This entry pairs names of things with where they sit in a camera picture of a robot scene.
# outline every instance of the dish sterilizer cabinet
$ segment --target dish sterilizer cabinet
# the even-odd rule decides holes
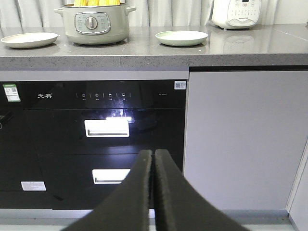
[[[142,149],[183,166],[186,81],[2,82],[0,207],[93,209]]]

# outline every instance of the white cabinet door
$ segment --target white cabinet door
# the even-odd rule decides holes
[[[184,175],[219,209],[284,210],[308,136],[308,72],[190,73]]]

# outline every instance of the stone countertop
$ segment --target stone countertop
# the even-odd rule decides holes
[[[191,47],[160,44],[155,34],[198,30],[209,34]],[[212,25],[189,27],[130,27],[129,37],[109,45],[69,42],[64,28],[2,28],[0,36],[29,32],[59,34],[55,43],[33,49],[0,44],[0,70],[73,70],[104,68],[308,65],[305,24],[257,25],[249,30],[223,30]]]

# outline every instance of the cooking pot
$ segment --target cooking pot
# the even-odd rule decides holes
[[[108,44],[128,37],[128,14],[136,7],[124,3],[112,6],[81,6],[74,4],[54,9],[64,20],[69,41],[79,44]]]

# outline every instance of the white plate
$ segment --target white plate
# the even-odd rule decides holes
[[[33,48],[52,44],[57,38],[55,33],[38,32],[8,36],[1,39],[1,42],[12,48]]]
[[[203,43],[208,34],[200,31],[174,30],[158,33],[155,37],[165,45],[184,47]]]

